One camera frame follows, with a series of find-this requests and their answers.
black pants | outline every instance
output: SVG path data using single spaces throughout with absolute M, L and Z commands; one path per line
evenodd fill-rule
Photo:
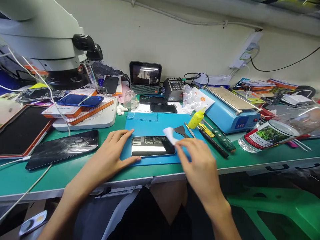
M 113 239 L 192 239 L 191 219 L 181 205 L 170 226 L 149 189 L 143 187 L 108 237 Z

green workbench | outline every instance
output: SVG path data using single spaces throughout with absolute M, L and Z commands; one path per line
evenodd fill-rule
M 116 116 L 115 124 L 109 128 L 100 128 L 100 144 L 106 139 L 111 131 L 125 128 L 126 116 Z M 213 122 L 207 117 L 205 119 L 214 126 Z M 88 130 L 75 130 L 71 135 Z M 305 152 L 301 148 L 292 149 L 287 145 L 279 145 L 259 153 L 249 153 L 240 148 L 237 140 L 243 135 L 228 135 L 229 139 L 235 144 L 237 150 L 230 154 L 228 159 L 223 159 L 219 153 L 213 149 L 217 156 L 217 165 L 220 174 L 251 171 L 251 170 L 275 170 L 287 169 L 301 165 L 314 166 L 314 163 L 320 162 L 320 139 L 306 140 L 304 143 L 311 147 L 313 151 Z M 59 132 L 52 129 L 44 139 L 49 141 L 68 136 L 67 132 Z M 63 193 L 65 186 L 79 172 L 87 160 L 93 155 L 61 162 L 51 167 L 43 179 L 32 189 L 31 193 L 25 196 L 25 201 L 59 197 Z M 42 175 L 45 169 L 36 171 L 25 170 L 26 162 L 8 165 L 0 169 L 0 202 L 7 203 L 17 200 L 26 190 Z M 126 187 L 138 184 L 144 184 L 150 179 L 161 179 L 161 181 L 172 181 L 184 178 L 181 164 L 154 165 L 128 167 L 113 177 L 104 186 Z

white wall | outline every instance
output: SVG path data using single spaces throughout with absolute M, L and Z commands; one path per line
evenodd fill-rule
M 253 29 L 229 25 L 189 25 L 142 7 L 131 7 L 120 0 L 57 0 L 71 13 L 98 43 L 104 63 L 129 75 L 129 62 L 141 61 L 162 65 L 162 80 L 168 76 L 183 77 L 187 72 L 209 75 L 229 74 L 229 62 Z M 149 0 L 156 6 L 180 17 L 195 21 L 230 19 L 168 3 Z M 289 65 L 320 46 L 320 39 L 308 35 L 266 27 L 259 44 L 260 54 L 254 60 L 262 70 Z M 256 71 L 251 64 L 249 78 L 271 77 L 320 89 L 320 51 L 292 67 L 269 73 Z M 232 79 L 235 84 L 246 77 L 248 68 Z

plastic bag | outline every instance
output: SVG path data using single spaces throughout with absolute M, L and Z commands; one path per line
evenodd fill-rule
M 183 93 L 183 108 L 182 110 L 188 114 L 193 112 L 193 109 L 197 112 L 206 107 L 206 110 L 214 103 L 214 101 L 202 93 L 199 89 L 189 85 L 182 85 Z

yellow glue bottle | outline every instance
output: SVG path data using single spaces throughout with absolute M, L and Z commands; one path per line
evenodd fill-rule
M 195 129 L 201 120 L 204 118 L 205 107 L 201 109 L 199 112 L 196 112 L 188 123 L 188 127 L 191 129 Z

